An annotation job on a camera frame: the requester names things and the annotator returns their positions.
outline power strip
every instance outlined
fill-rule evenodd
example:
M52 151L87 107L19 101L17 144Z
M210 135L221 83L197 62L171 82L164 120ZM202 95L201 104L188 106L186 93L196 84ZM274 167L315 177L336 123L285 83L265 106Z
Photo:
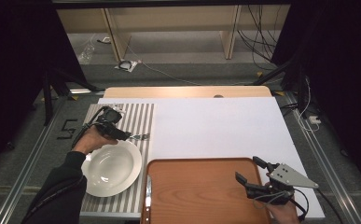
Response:
M309 116L309 121L311 122L311 124L322 123L322 121L317 116Z

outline black sleeve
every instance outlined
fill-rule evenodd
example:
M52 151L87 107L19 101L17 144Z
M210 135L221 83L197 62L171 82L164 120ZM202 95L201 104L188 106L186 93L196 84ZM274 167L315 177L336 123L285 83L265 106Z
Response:
M71 151L64 163L49 173L22 223L78 223L87 179L81 165L86 156Z

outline striped cloth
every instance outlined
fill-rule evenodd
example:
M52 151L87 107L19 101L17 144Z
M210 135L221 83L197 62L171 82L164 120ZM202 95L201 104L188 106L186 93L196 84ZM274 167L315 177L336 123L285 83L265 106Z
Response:
M89 122L102 106L104 105L90 105L84 122ZM151 134L155 108L153 104L118 104L109 106L117 106L126 111L126 113L122 115L122 120L118 123L119 129L132 134ZM140 149L140 153L142 154L142 170L139 176L130 187L120 194L111 197L100 198L86 193L81 207L81 216L140 217L142 203L144 201L142 197L145 194L144 180L150 141L130 141Z

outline brown tray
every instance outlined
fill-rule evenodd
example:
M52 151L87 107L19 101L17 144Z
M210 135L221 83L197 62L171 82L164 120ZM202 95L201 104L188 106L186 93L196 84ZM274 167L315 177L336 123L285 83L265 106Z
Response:
M268 211L256 209L247 199L235 172L249 183L261 184L258 169L248 158L151 161L150 223L271 223Z

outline white bowl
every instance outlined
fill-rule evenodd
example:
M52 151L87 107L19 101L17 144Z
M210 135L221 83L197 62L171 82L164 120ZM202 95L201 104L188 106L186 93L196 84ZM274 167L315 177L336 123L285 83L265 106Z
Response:
M142 168L139 148L129 141L118 141L93 151L81 166L87 177L87 193L109 197L127 189Z

